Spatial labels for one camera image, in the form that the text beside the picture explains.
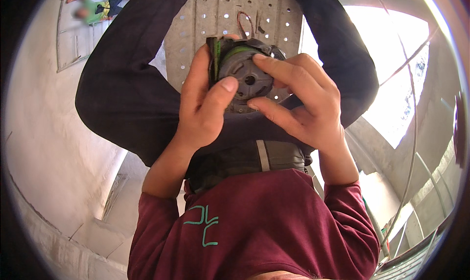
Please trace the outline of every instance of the wire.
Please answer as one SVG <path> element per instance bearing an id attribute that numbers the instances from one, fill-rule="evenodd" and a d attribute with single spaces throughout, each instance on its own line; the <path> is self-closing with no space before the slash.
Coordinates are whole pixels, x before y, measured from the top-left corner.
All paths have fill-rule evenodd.
<path id="1" fill-rule="evenodd" d="M 384 1 L 379 0 L 379 2 L 382 5 L 382 7 L 384 8 L 387 15 L 391 19 L 390 13 L 388 12 L 388 9 L 384 4 Z M 403 41 L 401 40 L 400 34 L 398 34 L 398 31 L 397 31 L 396 28 L 395 28 L 395 30 L 397 32 L 397 36 L 398 36 L 398 40 L 400 41 L 401 48 L 403 49 L 403 54 L 405 55 L 405 59 L 408 61 L 408 57 L 407 57 L 407 53 L 405 51 L 405 46 L 403 44 Z M 416 105 L 416 93 L 414 91 L 413 73 L 411 73 L 411 66 L 410 66 L 409 62 L 407 64 L 407 66 L 408 66 L 408 72 L 409 72 L 409 75 L 410 75 L 411 93 L 413 95 L 413 107 L 414 107 L 413 151 L 412 151 L 412 155 L 411 155 L 410 169 L 408 171 L 408 179 L 407 179 L 407 183 L 405 185 L 405 190 L 403 191 L 403 196 L 401 197 L 401 200 L 400 200 L 400 206 L 398 207 L 398 211 L 395 215 L 395 218 L 393 219 L 393 222 L 390 225 L 390 228 L 387 230 L 387 234 L 385 235 L 384 240 L 380 243 L 380 247 L 384 246 L 384 244 L 387 242 L 388 237 L 391 234 L 391 230 L 395 227 L 395 224 L 397 223 L 398 217 L 400 216 L 401 209 L 405 205 L 405 199 L 406 199 L 407 194 L 408 194 L 408 189 L 409 189 L 410 183 L 411 183 L 411 175 L 413 173 L 413 168 L 414 168 L 414 158 L 415 158 L 415 155 L 416 155 L 416 144 L 417 144 L 417 140 L 418 140 L 418 110 L 417 110 L 417 105 Z"/>
<path id="2" fill-rule="evenodd" d="M 432 37 L 436 34 L 436 32 L 439 30 L 439 27 L 437 27 L 432 33 L 429 34 L 428 38 L 418 47 L 418 49 L 410 56 L 408 60 L 406 60 L 403 65 L 401 65 L 396 71 L 393 72 L 393 74 L 387 78 L 382 84 L 380 84 L 380 87 L 387 83 L 393 76 L 398 74 L 399 71 L 401 71 L 405 66 L 407 66 L 417 55 L 420 53 L 420 51 L 428 44 L 429 41 L 431 41 Z"/>
<path id="3" fill-rule="evenodd" d="M 240 22 L 240 15 L 241 14 L 244 14 L 246 16 L 246 18 L 248 18 L 248 20 L 250 21 L 251 37 L 255 38 L 255 32 L 254 32 L 254 29 L 253 29 L 253 22 L 251 21 L 251 17 L 249 15 L 247 15 L 245 12 L 240 11 L 240 12 L 238 12 L 238 14 L 236 16 L 236 22 L 237 22 L 237 25 L 238 25 L 238 29 L 242 33 L 243 39 L 247 39 L 248 37 L 246 36 L 245 30 L 243 29 L 242 23 Z"/>

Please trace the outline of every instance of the black shorts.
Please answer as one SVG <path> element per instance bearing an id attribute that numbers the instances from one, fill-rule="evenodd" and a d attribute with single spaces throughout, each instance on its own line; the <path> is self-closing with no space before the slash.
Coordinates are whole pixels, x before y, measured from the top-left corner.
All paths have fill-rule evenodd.
<path id="1" fill-rule="evenodd" d="M 118 6 L 118 4 L 121 3 L 121 1 L 123 0 L 109 0 L 108 17 L 117 15 L 122 10 L 122 8 Z"/>

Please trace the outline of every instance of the person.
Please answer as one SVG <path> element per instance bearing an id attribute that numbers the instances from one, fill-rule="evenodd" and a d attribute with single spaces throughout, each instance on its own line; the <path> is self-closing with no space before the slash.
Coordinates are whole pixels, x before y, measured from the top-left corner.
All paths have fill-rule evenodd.
<path id="1" fill-rule="evenodd" d="M 95 2 L 92 0 L 82 0 L 83 5 L 78 8 L 73 16 L 77 19 L 83 19 L 85 23 L 91 24 L 98 21 L 111 20 L 113 16 L 121 12 L 122 8 L 118 6 L 123 0 L 108 0 Z"/>
<path id="2" fill-rule="evenodd" d="M 234 78 L 208 88 L 206 45 L 181 94 L 149 65 L 186 1 L 131 0 L 77 89 L 84 124 L 150 167 L 129 279 L 370 278 L 379 243 L 344 128 L 373 102 L 378 80 L 344 8 L 338 0 L 296 0 L 323 67 L 305 54 L 285 61 L 254 56 L 275 87 L 293 94 L 279 104 L 254 98 L 256 112 L 237 114 L 224 113 L 238 87 Z M 303 171 L 314 149 L 324 201 Z"/>

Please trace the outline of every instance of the maroon long-sleeve shirt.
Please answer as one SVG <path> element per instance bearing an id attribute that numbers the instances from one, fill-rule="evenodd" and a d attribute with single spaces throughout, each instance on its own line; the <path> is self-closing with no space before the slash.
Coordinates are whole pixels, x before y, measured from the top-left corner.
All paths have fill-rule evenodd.
<path id="1" fill-rule="evenodd" d="M 294 169 L 233 176 L 176 200 L 142 194 L 128 276 L 144 279 L 246 279 L 270 271 L 368 279 L 379 244 L 359 182 L 326 186 Z"/>

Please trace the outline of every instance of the hole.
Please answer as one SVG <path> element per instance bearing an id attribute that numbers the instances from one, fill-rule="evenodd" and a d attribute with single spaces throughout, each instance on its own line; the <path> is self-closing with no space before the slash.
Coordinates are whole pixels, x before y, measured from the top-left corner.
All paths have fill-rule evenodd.
<path id="1" fill-rule="evenodd" d="M 255 81 L 256 81 L 255 77 L 253 77 L 251 75 L 245 78 L 245 84 L 248 85 L 248 86 L 253 85 L 255 83 Z"/>

